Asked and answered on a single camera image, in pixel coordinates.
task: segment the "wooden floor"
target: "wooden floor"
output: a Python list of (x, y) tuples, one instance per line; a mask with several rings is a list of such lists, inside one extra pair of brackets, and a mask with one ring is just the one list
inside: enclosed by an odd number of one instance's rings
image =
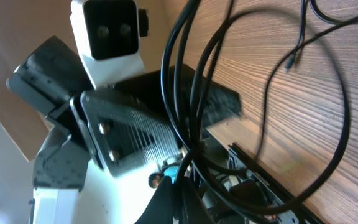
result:
[[(165, 1), (171, 25), (185, 3), (184, 0)], [(358, 0), (318, 1), (318, 4), (326, 14), (338, 18), (358, 15)], [(259, 6), (300, 13), (300, 0), (238, 0), (235, 8), (239, 11)], [(196, 67), (226, 8), (227, 1), (202, 1), (191, 30), (185, 63)], [(307, 16), (316, 30), (330, 26), (317, 19), (310, 8)], [(255, 151), (267, 75), (293, 47), (297, 37), (297, 23), (266, 14), (243, 18), (229, 29), (214, 81), (241, 94), (244, 117), (211, 129), (223, 145), (238, 142), (250, 152)], [(337, 30), (324, 40), (346, 74), (352, 106), (351, 138), (336, 172), (305, 204), (326, 222), (358, 223), (358, 25)], [(280, 69), (273, 80), (268, 102), (268, 143), (262, 161), (295, 195), (309, 186), (332, 158), (342, 127), (342, 112), (337, 79), (318, 44), (303, 51), (296, 68), (288, 74)]]

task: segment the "white wall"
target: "white wall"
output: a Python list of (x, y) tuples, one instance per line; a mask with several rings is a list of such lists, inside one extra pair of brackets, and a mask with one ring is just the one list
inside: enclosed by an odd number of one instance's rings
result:
[(28, 223), (32, 199), (28, 163), (0, 125), (0, 224)]

